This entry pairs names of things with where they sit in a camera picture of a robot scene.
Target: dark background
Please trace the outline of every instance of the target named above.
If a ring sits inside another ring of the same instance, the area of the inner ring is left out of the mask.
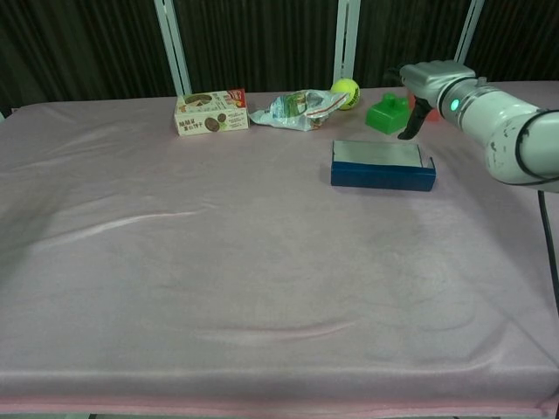
[[[354,78],[453,58],[469,0],[362,0]],[[327,89],[337,0],[175,0],[194,92]],[[556,0],[486,0],[466,64],[489,80],[559,79]],[[0,111],[173,96],[153,0],[2,0]]]

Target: yellow tennis ball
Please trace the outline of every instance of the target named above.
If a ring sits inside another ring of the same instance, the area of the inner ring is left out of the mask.
[[[340,106],[340,109],[342,111],[351,109],[359,102],[359,85],[357,85],[357,83],[355,83],[355,81],[352,79],[339,79],[332,85],[330,92],[349,93],[349,99],[346,101],[346,103]]]

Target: table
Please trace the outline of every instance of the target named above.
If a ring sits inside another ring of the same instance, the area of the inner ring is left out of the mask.
[[[559,103],[559,82],[500,86]],[[3,122],[0,411],[555,409],[534,190],[494,181],[444,121],[417,139],[432,192],[329,185],[332,140],[395,141],[363,123],[385,91],[311,133],[181,138],[173,98],[41,104]],[[555,231],[558,203],[548,194]]]

